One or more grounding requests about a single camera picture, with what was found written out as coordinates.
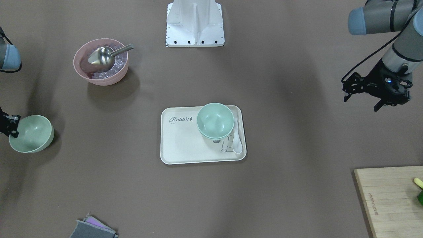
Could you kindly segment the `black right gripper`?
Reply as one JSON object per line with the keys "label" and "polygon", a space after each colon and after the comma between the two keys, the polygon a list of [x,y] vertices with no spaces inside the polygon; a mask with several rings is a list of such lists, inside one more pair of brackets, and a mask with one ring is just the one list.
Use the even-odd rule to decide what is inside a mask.
{"label": "black right gripper", "polygon": [[9,134],[10,137],[17,138],[17,131],[20,122],[20,115],[8,115],[0,108],[0,132],[1,134]]}

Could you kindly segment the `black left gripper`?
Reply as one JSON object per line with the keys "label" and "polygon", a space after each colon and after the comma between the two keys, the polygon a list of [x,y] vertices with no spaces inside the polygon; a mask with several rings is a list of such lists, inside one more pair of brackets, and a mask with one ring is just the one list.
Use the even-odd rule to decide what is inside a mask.
{"label": "black left gripper", "polygon": [[400,65],[399,72],[391,72],[380,60],[366,77],[354,72],[343,80],[343,101],[347,102],[354,94],[368,93],[379,98],[373,107],[377,112],[390,104],[406,104],[411,100],[410,88],[413,86],[412,74],[406,73],[408,64]]}

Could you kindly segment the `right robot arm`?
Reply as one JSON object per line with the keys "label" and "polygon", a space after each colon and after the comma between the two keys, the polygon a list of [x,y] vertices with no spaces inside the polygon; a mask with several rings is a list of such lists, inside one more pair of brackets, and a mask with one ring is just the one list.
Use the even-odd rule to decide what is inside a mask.
{"label": "right robot arm", "polygon": [[[0,28],[0,71],[3,73],[19,72],[22,62],[19,50]],[[21,116],[9,115],[0,109],[0,132],[7,137],[17,138],[17,131]]]}

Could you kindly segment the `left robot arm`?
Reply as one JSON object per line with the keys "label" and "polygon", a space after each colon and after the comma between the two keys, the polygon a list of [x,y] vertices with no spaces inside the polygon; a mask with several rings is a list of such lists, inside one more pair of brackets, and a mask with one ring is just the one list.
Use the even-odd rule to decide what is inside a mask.
{"label": "left robot arm", "polygon": [[343,101],[354,94],[379,98],[374,106],[406,104],[411,100],[412,73],[423,60],[423,10],[421,0],[367,0],[348,17],[351,35],[396,32],[383,47],[387,52],[365,77],[350,70],[343,78]]}

